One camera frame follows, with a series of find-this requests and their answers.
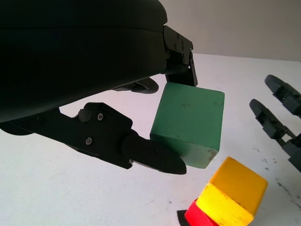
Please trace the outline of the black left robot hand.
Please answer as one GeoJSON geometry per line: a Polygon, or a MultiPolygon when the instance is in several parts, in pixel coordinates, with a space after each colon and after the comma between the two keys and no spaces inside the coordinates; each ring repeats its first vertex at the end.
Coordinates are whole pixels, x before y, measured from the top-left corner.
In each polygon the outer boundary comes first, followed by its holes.
{"type": "Polygon", "coordinates": [[[0,129],[38,134],[125,169],[136,162],[183,175],[179,154],[140,137],[110,106],[87,103],[75,117],[59,108],[108,90],[155,93],[157,74],[195,87],[192,50],[157,0],[3,0],[0,129]]]}

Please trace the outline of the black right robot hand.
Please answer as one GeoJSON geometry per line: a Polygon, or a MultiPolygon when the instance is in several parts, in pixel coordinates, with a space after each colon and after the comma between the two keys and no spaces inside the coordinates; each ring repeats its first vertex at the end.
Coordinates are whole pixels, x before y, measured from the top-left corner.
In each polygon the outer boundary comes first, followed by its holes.
{"type": "MultiPolygon", "coordinates": [[[[274,75],[268,75],[265,84],[292,115],[301,116],[301,94],[297,90],[274,75]]],[[[265,133],[290,156],[289,162],[301,170],[301,136],[294,135],[258,100],[252,99],[249,106],[265,133]]]]}

